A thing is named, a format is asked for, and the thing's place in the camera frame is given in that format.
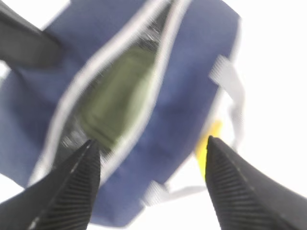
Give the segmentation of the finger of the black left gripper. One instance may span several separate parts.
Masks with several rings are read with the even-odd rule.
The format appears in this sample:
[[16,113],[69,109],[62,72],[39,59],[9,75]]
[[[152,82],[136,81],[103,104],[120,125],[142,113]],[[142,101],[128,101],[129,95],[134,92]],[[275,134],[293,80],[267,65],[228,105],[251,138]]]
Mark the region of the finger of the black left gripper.
[[6,4],[0,6],[0,59],[23,67],[48,68],[61,56],[54,37],[21,17]]

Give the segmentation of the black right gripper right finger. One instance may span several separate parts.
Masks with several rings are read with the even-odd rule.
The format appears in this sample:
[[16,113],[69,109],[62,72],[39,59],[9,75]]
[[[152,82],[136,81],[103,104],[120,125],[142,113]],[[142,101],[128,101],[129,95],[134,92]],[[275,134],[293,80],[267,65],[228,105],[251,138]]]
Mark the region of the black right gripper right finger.
[[205,181],[223,230],[305,230],[307,199],[209,136]]

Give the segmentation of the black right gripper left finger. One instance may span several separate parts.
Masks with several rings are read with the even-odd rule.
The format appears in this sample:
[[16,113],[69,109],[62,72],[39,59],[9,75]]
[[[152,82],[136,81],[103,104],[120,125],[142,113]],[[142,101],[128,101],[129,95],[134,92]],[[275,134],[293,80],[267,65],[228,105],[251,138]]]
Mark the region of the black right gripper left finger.
[[47,176],[0,205],[2,230],[84,230],[100,184],[100,153],[85,142]]

